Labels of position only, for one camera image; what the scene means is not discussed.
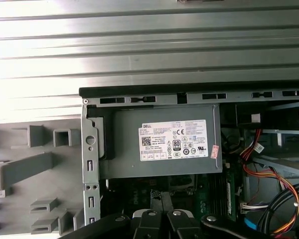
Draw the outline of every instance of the wire bundle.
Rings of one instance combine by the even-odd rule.
[[[297,193],[299,194],[299,184],[294,185],[294,189],[297,191]],[[283,204],[285,203],[287,200],[289,200],[290,198],[292,198],[294,195],[293,193],[286,188],[285,190],[281,191],[278,195],[276,195],[274,197],[274,199],[271,201],[271,203],[268,205],[266,211],[264,212],[264,214],[261,216],[261,218],[259,219],[258,223],[257,223],[257,229],[261,232],[264,233],[270,233],[269,232],[269,226],[270,226],[270,220],[272,218],[272,216],[274,215],[275,211]],[[296,206],[296,212],[299,210],[299,205]],[[282,233],[286,233],[288,232],[293,225],[295,224],[294,220],[291,224],[291,226],[286,226],[284,229],[281,230],[281,234]]]
[[[254,172],[247,167],[247,163],[249,162],[250,155],[253,152],[253,150],[257,144],[257,141],[259,140],[260,134],[261,134],[261,129],[257,129],[256,133],[255,133],[254,141],[251,143],[251,145],[249,147],[247,147],[244,151],[241,152],[240,156],[243,161],[244,170],[248,174],[258,177],[258,184],[259,184],[259,178],[276,178],[286,188],[278,195],[285,193],[290,196],[289,198],[294,196],[295,202],[296,202],[295,203],[296,210],[295,210],[292,218],[290,219],[290,221],[288,223],[284,224],[282,227],[278,228],[277,230],[275,230],[273,232],[273,234],[275,234],[275,235],[280,235],[280,234],[288,232],[296,222],[297,216],[299,215],[299,196],[298,196],[298,192],[295,189],[295,187],[288,180],[286,180],[285,178],[278,175],[273,168],[264,170],[262,172]],[[258,187],[258,190],[257,190],[255,196],[250,201],[252,201],[256,197],[258,191],[259,191],[259,187]],[[266,234],[270,233],[269,232],[270,220],[271,220],[272,215],[274,214],[275,210],[277,209],[276,208],[276,206],[277,206],[276,200],[280,199],[280,198],[277,199],[278,195],[272,200],[272,202],[269,204],[269,206],[266,207],[266,211],[262,215],[262,217],[257,225],[257,229]]]
[[[245,213],[263,211],[268,207],[268,203],[258,203],[255,205],[242,204],[240,207]]]

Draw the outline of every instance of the metal screw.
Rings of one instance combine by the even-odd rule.
[[[116,222],[122,222],[122,221],[124,221],[124,219],[125,219],[124,217],[118,217],[118,218],[115,219],[115,221]]]
[[[173,215],[174,215],[174,216],[180,216],[180,215],[181,215],[181,212],[180,212],[180,211],[174,211],[174,212],[173,212]]]
[[[217,218],[215,218],[214,216],[208,216],[207,220],[210,222],[215,222],[215,221],[217,221]]]

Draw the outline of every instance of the ce mark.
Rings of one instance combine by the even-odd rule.
[[[180,130],[180,129],[179,129],[178,131],[176,131],[176,133],[177,133],[178,135],[180,135],[180,133],[179,133],[179,132],[180,132],[181,134],[183,134],[183,135],[184,135],[184,130],[183,130],[183,129],[182,129],[182,130]]]

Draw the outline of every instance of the power supply label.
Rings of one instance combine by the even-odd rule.
[[[206,120],[143,123],[141,161],[208,157]]]

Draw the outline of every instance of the metal panel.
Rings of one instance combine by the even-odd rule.
[[[299,162],[283,158],[273,158],[268,156],[259,156],[254,161],[266,166],[273,167],[280,171],[286,171],[299,176]]]
[[[80,87],[267,80],[299,80],[299,0],[0,1],[0,122],[77,118]]]

